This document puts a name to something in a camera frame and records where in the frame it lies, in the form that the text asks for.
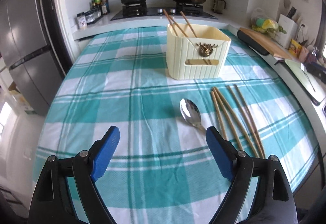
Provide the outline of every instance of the cutting board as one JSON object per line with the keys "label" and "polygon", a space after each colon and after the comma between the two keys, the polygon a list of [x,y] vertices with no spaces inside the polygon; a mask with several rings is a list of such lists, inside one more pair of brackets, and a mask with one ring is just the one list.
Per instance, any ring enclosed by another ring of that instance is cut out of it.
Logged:
{"label": "cutting board", "polygon": [[297,77],[298,81],[304,86],[306,91],[320,104],[326,97],[324,89],[319,85],[314,76],[305,69],[301,69],[301,63],[291,60],[285,60],[285,63]]}
{"label": "cutting board", "polygon": [[285,52],[281,47],[279,47],[276,43],[274,43],[270,38],[267,36],[250,30],[246,28],[240,28],[240,31],[247,34],[250,38],[252,38],[255,42],[260,44],[264,49],[266,49],[272,56],[283,58],[283,59],[290,59],[292,60],[293,57]]}

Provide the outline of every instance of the plastic bag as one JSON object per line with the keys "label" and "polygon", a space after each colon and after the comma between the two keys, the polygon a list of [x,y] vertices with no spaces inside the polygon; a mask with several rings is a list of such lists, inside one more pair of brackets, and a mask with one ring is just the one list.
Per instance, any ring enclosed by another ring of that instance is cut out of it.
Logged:
{"label": "plastic bag", "polygon": [[260,33],[275,34],[282,32],[286,34],[283,27],[279,26],[276,21],[269,18],[261,8],[256,8],[251,15],[252,29]]}

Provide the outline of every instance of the table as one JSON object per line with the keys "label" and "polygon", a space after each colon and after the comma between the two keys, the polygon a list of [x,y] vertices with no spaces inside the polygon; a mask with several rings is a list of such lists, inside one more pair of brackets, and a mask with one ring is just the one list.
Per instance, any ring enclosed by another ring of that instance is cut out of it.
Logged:
{"label": "table", "polygon": [[[218,87],[241,116],[226,89],[226,85],[237,84],[254,116],[266,155],[280,158],[294,190],[317,153],[310,122],[276,72],[237,37],[223,32],[232,43],[220,77],[189,81],[169,77],[166,27],[95,36],[51,105],[36,152],[34,181],[49,155],[75,156],[116,125],[120,143],[105,175],[96,182],[116,222],[207,224],[229,182],[222,177],[203,133],[183,121],[179,102],[181,98],[195,102],[203,125],[220,130],[211,87]],[[227,135],[237,147],[228,127]],[[244,137],[240,139],[252,155]],[[77,214],[87,221],[74,179],[68,182]],[[255,182],[239,220],[248,214]]]}

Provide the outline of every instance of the cream plastic container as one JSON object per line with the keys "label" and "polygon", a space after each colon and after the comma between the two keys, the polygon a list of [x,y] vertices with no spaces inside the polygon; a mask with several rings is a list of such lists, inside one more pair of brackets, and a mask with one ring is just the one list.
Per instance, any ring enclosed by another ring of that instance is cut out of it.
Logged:
{"label": "cream plastic container", "polygon": [[[166,62],[170,76],[177,80],[217,78],[225,63],[231,39],[215,27],[192,24],[198,37],[195,38],[187,24],[179,26],[189,38],[175,26],[176,36],[173,28],[167,26]],[[216,46],[209,57],[199,54],[200,46],[204,44]]]}

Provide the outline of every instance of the blue gripper pad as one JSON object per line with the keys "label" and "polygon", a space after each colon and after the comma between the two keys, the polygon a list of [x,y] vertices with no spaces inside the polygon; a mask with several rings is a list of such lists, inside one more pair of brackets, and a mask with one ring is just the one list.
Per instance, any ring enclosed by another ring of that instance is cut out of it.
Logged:
{"label": "blue gripper pad", "polygon": [[220,142],[216,139],[216,137],[214,136],[210,128],[206,130],[206,142],[223,177],[228,179],[230,182],[232,182],[233,180],[232,160],[229,159],[226,152],[223,150]]}
{"label": "blue gripper pad", "polygon": [[94,182],[96,182],[99,178],[104,175],[106,168],[108,167],[110,160],[112,159],[113,153],[115,152],[115,149],[117,148],[120,140],[119,128],[117,128],[116,126],[112,127],[113,130],[107,132],[111,133],[107,137],[107,140],[103,144],[102,148],[96,155],[93,162],[93,171],[91,173],[91,178]]}

